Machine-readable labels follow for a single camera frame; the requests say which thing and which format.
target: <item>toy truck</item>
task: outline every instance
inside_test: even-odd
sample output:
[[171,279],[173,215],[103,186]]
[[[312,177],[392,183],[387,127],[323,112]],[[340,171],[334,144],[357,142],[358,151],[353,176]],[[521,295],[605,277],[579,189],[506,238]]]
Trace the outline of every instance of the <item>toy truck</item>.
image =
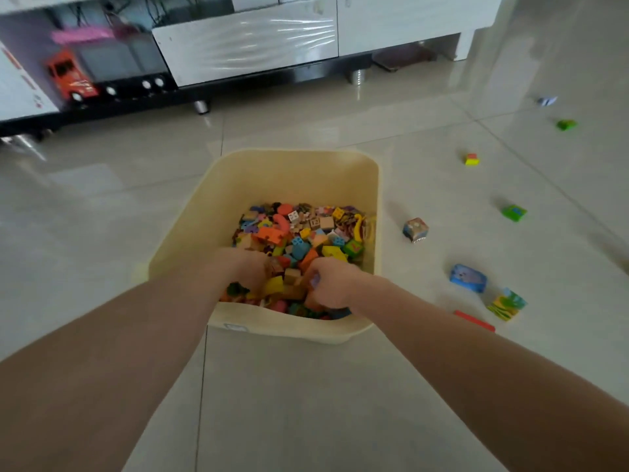
[[136,97],[174,86],[150,33],[67,45],[48,60],[47,68],[64,99],[77,104],[103,95]]

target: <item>plastic storage bin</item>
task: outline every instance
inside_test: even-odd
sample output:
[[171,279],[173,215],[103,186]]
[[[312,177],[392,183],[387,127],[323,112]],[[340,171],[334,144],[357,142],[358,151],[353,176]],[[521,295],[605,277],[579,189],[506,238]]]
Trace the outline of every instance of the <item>plastic storage bin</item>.
[[[356,151],[243,150],[218,159],[208,170],[148,266],[149,278],[183,256],[231,246],[243,212],[264,202],[354,205],[366,214],[362,268],[380,273],[380,168]],[[355,315],[325,321],[294,317],[241,303],[218,303],[209,325],[329,344],[349,340],[371,326]]]

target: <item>hand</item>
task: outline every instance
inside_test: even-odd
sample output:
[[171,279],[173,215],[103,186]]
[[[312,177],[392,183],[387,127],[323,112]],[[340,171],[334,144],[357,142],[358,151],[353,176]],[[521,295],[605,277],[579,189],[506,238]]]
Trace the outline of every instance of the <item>hand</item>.
[[306,304],[310,299],[326,308],[339,309],[352,307],[352,299],[367,273],[362,272],[356,265],[328,257],[318,258],[311,263],[302,284],[310,285],[315,275],[319,275],[319,283],[308,295]]
[[219,248],[216,261],[228,269],[230,283],[238,282],[245,288],[258,293],[269,278],[271,258],[262,252],[240,248]]

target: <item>black cabinet base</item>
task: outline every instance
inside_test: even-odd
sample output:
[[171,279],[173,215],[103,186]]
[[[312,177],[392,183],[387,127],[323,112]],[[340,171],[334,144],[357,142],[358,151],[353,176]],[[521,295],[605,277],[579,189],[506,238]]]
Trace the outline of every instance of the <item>black cabinet base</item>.
[[371,53],[352,54],[288,68],[195,84],[137,99],[93,104],[82,108],[69,107],[51,114],[0,122],[0,137],[16,136],[24,133],[40,133],[47,129],[57,130],[70,124],[111,118],[148,109],[165,108],[187,102],[205,102],[209,108],[208,100],[217,94],[258,89],[279,84],[298,83],[341,73],[351,73],[352,71],[367,69],[370,66]]

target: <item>forearm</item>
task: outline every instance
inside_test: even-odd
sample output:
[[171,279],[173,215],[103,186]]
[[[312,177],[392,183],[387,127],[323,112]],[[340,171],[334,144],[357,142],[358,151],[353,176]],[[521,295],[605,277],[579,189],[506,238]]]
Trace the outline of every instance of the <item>forearm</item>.
[[187,265],[0,363],[0,469],[121,469],[231,275]]
[[591,383],[378,277],[356,289],[370,318],[511,471],[620,470],[627,407]]

